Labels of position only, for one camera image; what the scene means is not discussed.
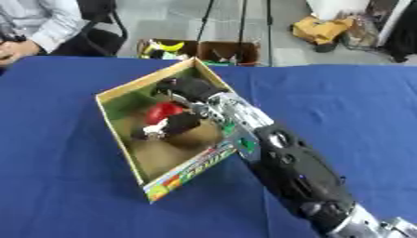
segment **tripod leg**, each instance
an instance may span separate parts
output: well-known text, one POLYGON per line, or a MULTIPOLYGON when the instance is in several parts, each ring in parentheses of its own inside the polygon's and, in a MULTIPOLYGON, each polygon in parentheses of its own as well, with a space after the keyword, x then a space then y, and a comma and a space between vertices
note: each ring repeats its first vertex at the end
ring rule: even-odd
POLYGON ((207 20, 209 19, 209 15, 210 15, 211 9, 213 8, 213 4, 214 4, 214 0, 210 0, 210 2, 208 3, 206 15, 204 15, 204 17, 201 19, 202 25, 201 25, 200 32, 198 33, 197 42, 200 42, 201 40, 201 36, 203 35, 204 29, 206 28, 207 20))
POLYGON ((272 35, 271 27, 274 24, 274 18, 271 13, 271 0, 266 0, 266 24, 268 25, 268 64, 269 67, 272 67, 272 35))
POLYGON ((242 6, 242 15, 240 17, 240 29, 239 29, 239 42, 237 46, 237 62, 242 62, 243 58, 243 48, 242 48, 242 40, 243 40, 243 32, 245 31, 245 21, 246 21, 246 9, 248 6, 248 0, 243 0, 242 6))

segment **red toy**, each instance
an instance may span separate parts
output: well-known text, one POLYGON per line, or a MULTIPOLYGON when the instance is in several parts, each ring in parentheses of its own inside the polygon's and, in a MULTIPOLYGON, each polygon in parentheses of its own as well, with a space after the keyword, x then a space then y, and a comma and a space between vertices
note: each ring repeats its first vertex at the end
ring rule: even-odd
POLYGON ((183 111, 182 107, 172 102, 160 102, 152 107, 147 113, 145 122, 148 125, 156 125, 170 115, 179 114, 183 111))

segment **person's hand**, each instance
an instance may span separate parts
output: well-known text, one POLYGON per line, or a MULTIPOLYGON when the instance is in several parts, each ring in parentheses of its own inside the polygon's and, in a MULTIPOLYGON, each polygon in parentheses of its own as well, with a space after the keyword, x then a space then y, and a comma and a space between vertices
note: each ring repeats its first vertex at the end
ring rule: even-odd
POLYGON ((26 56, 34 56, 39 51, 40 47, 31 40, 24 42, 0 41, 0 67, 6 67, 26 56))

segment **open box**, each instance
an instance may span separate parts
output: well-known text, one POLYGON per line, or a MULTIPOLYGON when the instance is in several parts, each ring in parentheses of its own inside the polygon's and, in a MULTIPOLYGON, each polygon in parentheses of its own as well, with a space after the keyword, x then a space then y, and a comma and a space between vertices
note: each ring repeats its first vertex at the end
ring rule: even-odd
POLYGON ((177 137, 135 140, 130 132, 144 126, 145 112, 167 97, 151 97, 155 84, 167 77, 195 77, 233 91, 199 59, 192 58, 102 92, 96 101, 138 184, 150 202, 166 195, 235 152, 227 133, 209 121, 177 137))
MULTIPOLYGON (((178 55, 185 54, 190 58, 197 54, 198 43, 189 40, 171 40, 171 39, 153 39, 155 42, 161 43, 165 46, 174 46, 180 42, 184 42, 184 46, 178 50, 178 55)), ((137 44, 138 58, 143 59, 142 55, 145 49, 149 46, 149 40, 139 40, 137 44)))
POLYGON ((203 61, 218 61, 220 58, 230 59, 236 52, 242 50, 241 66, 256 66, 259 60, 259 45, 242 42, 239 49, 238 42, 206 41, 198 45, 197 56, 203 61))

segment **table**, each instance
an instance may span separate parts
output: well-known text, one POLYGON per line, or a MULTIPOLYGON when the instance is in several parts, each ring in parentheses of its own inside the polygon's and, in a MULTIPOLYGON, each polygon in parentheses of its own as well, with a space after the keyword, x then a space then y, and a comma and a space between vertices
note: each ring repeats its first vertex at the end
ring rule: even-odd
MULTIPOLYGON (((315 237, 232 156, 148 205, 93 96, 175 61, 32 57, 0 78, 0 236, 315 237)), ((417 222, 417 69, 213 68, 382 218, 417 222)))

